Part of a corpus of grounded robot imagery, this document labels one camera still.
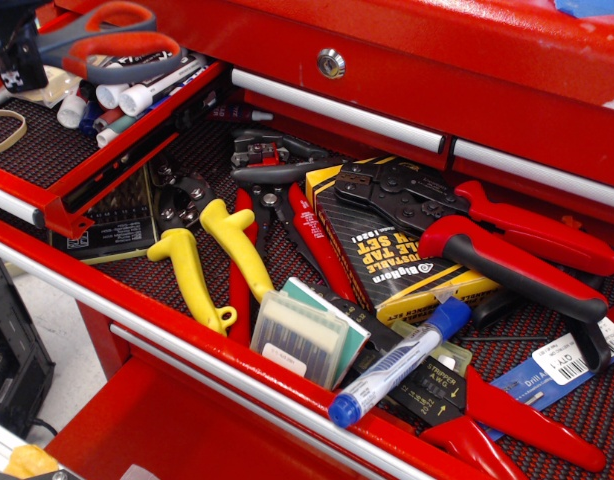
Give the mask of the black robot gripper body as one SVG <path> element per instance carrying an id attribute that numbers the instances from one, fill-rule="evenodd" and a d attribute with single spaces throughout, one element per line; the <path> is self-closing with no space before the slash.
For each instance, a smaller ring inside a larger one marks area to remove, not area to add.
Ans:
<path id="1" fill-rule="evenodd" d="M 46 4 L 49 1 L 0 0 L 0 54 L 7 53 L 21 39 L 35 39 L 36 12 Z"/>

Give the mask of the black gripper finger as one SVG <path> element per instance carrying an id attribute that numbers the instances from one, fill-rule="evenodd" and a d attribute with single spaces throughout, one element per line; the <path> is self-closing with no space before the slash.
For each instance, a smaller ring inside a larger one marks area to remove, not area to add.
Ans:
<path id="1" fill-rule="evenodd" d="M 0 42 L 0 81 L 9 92 L 26 92 L 48 85 L 40 54 L 31 42 Z"/>

